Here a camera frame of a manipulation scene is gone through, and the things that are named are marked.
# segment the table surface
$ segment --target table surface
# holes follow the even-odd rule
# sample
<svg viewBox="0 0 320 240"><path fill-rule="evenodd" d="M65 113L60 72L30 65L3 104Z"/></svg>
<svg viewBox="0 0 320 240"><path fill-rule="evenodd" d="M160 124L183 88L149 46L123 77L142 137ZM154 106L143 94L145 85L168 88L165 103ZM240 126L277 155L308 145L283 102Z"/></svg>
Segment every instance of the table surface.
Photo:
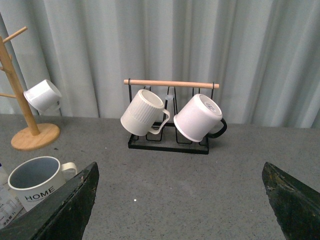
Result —
<svg viewBox="0 0 320 240"><path fill-rule="evenodd" d="M39 156L81 170L97 162L100 178L84 240L284 240L266 195L265 162L320 192L320 129L230 124L210 139L209 155L129 149L119 119L36 116L61 134L34 151L12 148L27 125L0 114L0 163L10 173Z"/></svg>

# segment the round wooden base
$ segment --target round wooden base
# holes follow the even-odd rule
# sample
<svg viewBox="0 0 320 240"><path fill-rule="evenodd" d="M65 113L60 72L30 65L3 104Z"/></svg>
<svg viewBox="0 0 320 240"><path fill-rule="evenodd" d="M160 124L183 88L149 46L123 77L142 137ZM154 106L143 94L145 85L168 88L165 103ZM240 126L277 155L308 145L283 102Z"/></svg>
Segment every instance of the round wooden base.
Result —
<svg viewBox="0 0 320 240"><path fill-rule="evenodd" d="M60 135L58 126L51 123L37 124L39 135L33 136L27 127L19 131L11 140L11 145L17 150L31 151L43 148L54 142Z"/></svg>

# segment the printed label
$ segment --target printed label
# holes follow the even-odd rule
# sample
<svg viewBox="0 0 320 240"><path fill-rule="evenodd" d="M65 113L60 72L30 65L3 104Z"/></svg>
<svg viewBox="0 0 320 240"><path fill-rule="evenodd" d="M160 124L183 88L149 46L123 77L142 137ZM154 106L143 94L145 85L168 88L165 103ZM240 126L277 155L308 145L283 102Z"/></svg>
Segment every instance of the printed label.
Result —
<svg viewBox="0 0 320 240"><path fill-rule="evenodd" d="M209 102L205 102L204 105L206 106L207 109L209 109L211 112L216 113L217 110L214 108L214 106L212 106Z"/></svg>
<svg viewBox="0 0 320 240"><path fill-rule="evenodd" d="M55 191L54 186L51 186L48 190L46 190L44 192L40 192L40 193L34 194L32 196L24 196L24 197L25 197L25 200L27 200L29 203L36 202L36 201L39 201L39 200L46 198L54 191Z"/></svg>

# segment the mug handle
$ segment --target mug handle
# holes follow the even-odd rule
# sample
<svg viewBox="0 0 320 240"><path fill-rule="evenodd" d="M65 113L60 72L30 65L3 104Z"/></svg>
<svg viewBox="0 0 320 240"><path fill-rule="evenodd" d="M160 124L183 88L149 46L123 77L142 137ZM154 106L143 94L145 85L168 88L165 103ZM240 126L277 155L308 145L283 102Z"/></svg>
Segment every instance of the mug handle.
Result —
<svg viewBox="0 0 320 240"><path fill-rule="evenodd" d="M164 112L165 114L168 115L168 117L163 121L163 123L160 125L159 129L155 130L153 128L150 128L150 130L148 132L152 133L152 134L158 134L160 133L161 129L163 128L163 126L169 121L170 119L170 112L167 109L163 109L162 112Z"/></svg>
<svg viewBox="0 0 320 240"><path fill-rule="evenodd" d="M226 120L224 120L224 118L221 119L221 122L223 123L223 127L216 133L208 133L207 134L208 138L216 139L220 137L222 134L224 134L224 132L227 130L227 123L226 123Z"/></svg>
<svg viewBox="0 0 320 240"><path fill-rule="evenodd" d="M56 111L56 110L58 110L60 107L61 107L61 102L59 101L58 106L56 106L56 107L53 108L53 109L50 108L50 110L51 110L51 111ZM39 112L40 115L42 115L42 114L45 113L45 111L40 111L40 110L38 110L38 112Z"/></svg>
<svg viewBox="0 0 320 240"><path fill-rule="evenodd" d="M77 166L73 163L73 162L67 162L65 164L61 164L61 171L64 172L64 171L68 171L70 169L73 169L75 174L74 175L77 175L78 174L78 169L77 169Z"/></svg>

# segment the white mug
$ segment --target white mug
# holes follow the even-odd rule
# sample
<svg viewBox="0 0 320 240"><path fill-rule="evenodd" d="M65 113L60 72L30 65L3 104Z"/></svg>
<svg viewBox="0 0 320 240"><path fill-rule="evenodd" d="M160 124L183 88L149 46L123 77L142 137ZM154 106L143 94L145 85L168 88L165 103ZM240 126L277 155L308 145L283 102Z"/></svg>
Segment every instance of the white mug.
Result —
<svg viewBox="0 0 320 240"><path fill-rule="evenodd" d="M53 104L56 104L62 97L58 88L49 80L45 79L23 92L25 99L37 109L40 113L44 113Z"/></svg>
<svg viewBox="0 0 320 240"><path fill-rule="evenodd" d="M30 159L15 168L8 178L8 185L14 190L26 211L30 211L41 201L66 183L63 172L73 170L78 174L73 162L60 164L52 156Z"/></svg>
<svg viewBox="0 0 320 240"><path fill-rule="evenodd" d="M168 117L162 122L159 129L155 130L152 125L161 113L165 113ZM149 90L140 89L125 110L120 121L128 132L137 136L144 136L148 132L155 135L160 133L169 119L170 112L165 109L161 98Z"/></svg>
<svg viewBox="0 0 320 240"><path fill-rule="evenodd" d="M219 106L203 94L194 95L183 109L173 117L174 125L179 132L193 142L201 142L208 134L210 138L221 136L227 129ZM223 128L214 134L210 130L219 122Z"/></svg>

